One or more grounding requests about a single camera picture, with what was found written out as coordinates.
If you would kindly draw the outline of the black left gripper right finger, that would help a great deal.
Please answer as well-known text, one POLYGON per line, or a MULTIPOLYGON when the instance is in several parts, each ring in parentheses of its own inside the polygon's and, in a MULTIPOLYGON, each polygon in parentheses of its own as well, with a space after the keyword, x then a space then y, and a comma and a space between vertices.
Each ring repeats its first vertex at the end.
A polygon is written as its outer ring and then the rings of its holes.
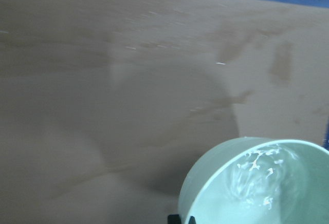
POLYGON ((189 212, 187 215, 187 224, 196 224, 195 213, 189 212))

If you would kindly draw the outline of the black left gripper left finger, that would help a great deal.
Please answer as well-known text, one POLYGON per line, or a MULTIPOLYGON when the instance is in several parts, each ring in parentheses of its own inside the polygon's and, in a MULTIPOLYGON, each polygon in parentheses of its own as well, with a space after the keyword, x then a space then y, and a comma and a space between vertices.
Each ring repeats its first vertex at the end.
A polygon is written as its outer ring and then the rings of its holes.
POLYGON ((181 217, 178 213, 169 214, 167 216, 167 224, 181 224, 181 217))

